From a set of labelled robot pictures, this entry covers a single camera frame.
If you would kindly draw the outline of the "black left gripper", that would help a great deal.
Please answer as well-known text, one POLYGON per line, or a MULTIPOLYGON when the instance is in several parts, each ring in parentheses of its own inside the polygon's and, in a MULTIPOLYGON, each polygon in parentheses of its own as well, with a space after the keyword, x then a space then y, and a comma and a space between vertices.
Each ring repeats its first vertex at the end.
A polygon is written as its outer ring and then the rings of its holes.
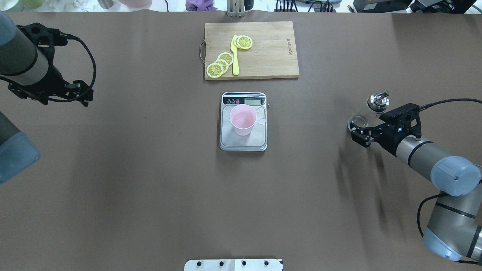
POLYGON ((90 85, 81 79, 75 80, 72 84, 65 81, 60 72, 55 67, 50 67, 46 76, 39 82, 23 86, 8 79, 8 89, 21 99, 36 100, 43 105, 48 105, 49 101, 59 103, 69 103, 78 101, 84 107, 93 101, 93 85, 95 74, 90 85))

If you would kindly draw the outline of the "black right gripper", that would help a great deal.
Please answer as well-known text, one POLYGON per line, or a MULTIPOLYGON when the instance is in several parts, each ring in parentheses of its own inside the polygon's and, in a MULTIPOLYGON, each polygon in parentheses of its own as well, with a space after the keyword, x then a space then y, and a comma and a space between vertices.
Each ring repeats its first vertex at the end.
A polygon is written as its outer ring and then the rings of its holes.
POLYGON ((406 104, 382 114, 383 122, 376 127, 351 127, 351 139, 360 146, 368 148, 372 142, 396 156, 399 144, 408 136, 422 138, 420 106, 406 104))

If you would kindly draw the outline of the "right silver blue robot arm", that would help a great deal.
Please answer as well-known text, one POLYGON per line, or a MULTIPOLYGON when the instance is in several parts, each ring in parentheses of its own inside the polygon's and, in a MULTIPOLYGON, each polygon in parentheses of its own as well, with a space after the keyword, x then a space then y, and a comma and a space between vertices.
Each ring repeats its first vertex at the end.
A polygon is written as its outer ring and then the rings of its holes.
POLYGON ((386 113, 356 114, 347 123, 351 138, 368 148, 378 143, 387 152, 429 180, 439 193, 429 222, 422 230, 423 244, 444 259, 481 265, 481 226, 475 223, 481 204, 481 166, 457 156, 422 136, 420 112, 435 103, 412 103, 386 113))

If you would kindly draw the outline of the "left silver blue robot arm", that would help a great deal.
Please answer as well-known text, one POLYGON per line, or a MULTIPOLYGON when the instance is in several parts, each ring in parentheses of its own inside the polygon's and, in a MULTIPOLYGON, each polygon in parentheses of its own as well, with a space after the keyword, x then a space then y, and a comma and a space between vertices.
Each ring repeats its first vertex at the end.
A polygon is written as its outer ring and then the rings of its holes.
MULTIPOLYGON (((20 99, 69 103, 78 101, 88 106, 93 101, 93 85, 97 67, 84 41, 59 29, 40 23, 17 25, 1 12, 0 74, 8 90, 20 99), (70 83, 55 67, 55 48, 66 46, 69 40, 79 42, 88 53, 93 67, 90 84, 81 79, 70 83)), ((1 114, 0 181, 5 183, 36 162, 40 155, 31 139, 1 114)))

